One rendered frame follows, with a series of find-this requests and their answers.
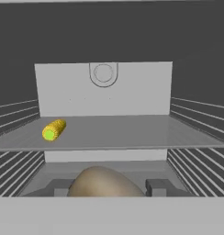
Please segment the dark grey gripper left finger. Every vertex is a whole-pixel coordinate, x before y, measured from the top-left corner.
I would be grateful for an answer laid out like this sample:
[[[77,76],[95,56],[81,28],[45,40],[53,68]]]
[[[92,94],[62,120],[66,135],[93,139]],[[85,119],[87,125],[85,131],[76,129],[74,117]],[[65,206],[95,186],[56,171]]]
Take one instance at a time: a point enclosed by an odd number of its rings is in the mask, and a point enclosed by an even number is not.
[[[73,179],[53,179],[45,187],[27,193],[26,196],[51,197],[54,196],[54,192],[56,189],[65,189],[66,191],[68,191],[73,182]]]

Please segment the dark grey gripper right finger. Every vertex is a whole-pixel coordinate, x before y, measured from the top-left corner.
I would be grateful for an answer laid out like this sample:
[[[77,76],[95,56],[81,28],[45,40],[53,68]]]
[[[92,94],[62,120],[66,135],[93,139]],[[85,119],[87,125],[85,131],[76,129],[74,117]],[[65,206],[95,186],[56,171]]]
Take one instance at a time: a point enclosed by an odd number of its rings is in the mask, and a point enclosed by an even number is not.
[[[168,179],[147,179],[145,181],[145,187],[146,196],[150,197],[193,196],[193,194],[175,187]]]

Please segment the yellow corn cob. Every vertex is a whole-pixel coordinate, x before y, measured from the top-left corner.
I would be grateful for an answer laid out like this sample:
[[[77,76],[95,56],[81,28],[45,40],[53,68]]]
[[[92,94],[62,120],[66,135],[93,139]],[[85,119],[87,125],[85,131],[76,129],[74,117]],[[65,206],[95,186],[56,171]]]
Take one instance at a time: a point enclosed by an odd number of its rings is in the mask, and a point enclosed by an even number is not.
[[[54,141],[60,137],[66,128],[64,119],[55,119],[42,130],[42,137],[47,141]]]

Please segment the grey fridge shelf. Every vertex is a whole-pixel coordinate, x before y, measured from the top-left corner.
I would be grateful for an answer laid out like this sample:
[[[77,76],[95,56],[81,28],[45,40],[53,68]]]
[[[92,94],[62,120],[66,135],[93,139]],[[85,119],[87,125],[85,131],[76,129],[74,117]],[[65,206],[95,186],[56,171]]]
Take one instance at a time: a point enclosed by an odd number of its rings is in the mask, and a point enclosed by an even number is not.
[[[67,117],[60,137],[46,141],[41,131],[52,120],[42,117],[0,136],[0,151],[224,148],[224,141],[163,115]]]

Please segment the grey fridge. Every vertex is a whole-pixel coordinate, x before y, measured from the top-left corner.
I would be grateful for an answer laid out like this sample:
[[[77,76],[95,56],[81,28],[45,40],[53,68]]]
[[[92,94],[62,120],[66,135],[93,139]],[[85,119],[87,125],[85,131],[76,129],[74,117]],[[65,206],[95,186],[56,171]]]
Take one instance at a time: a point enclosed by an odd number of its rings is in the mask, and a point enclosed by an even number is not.
[[[155,115],[224,141],[224,0],[0,0],[0,136],[44,117]],[[224,148],[0,151],[0,196],[93,165],[145,193],[168,179],[224,196]]]

